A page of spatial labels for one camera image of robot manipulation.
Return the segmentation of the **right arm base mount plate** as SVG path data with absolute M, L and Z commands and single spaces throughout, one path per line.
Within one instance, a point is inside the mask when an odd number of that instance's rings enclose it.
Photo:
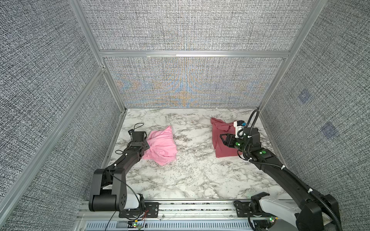
M 236 214 L 238 218 L 246 218 L 249 214 L 257 212 L 257 208 L 254 203 L 251 204 L 250 201 L 239 201 L 233 202 Z

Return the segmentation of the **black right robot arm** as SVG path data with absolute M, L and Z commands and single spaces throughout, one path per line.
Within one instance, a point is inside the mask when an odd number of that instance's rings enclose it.
M 246 210 L 248 222 L 253 216 L 280 218 L 300 231 L 323 231 L 329 223 L 335 225 L 337 231 L 343 229 L 340 219 L 339 203 L 330 194 L 323 195 L 315 190 L 284 164 L 267 148 L 262 147 L 260 133 L 257 128 L 250 128 L 248 133 L 241 130 L 238 134 L 221 134 L 223 145 L 237 149 L 238 156 L 255 165 L 269 175 L 283 188 L 296 203 L 295 206 L 280 202 L 262 192 L 251 197 Z

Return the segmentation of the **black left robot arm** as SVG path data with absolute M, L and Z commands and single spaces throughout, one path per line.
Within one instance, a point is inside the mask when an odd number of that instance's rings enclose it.
M 144 199 L 128 186 L 126 175 L 149 149 L 145 131 L 131 131 L 131 141 L 121 157 L 106 168 L 94 171 L 89 198 L 89 210 L 144 212 Z

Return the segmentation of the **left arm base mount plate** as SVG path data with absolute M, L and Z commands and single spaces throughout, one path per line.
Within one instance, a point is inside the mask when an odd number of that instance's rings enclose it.
M 157 218 L 159 213 L 159 203 L 145 202 L 141 208 L 128 209 L 119 213 L 119 218 L 143 219 L 143 218 Z

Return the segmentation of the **bright pink cloth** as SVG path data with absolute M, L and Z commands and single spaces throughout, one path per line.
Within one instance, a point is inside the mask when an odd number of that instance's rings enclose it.
M 178 151 L 171 126 L 161 131 L 152 131 L 147 138 L 147 143 L 149 149 L 144 152 L 142 159 L 153 160 L 160 166 L 176 160 Z

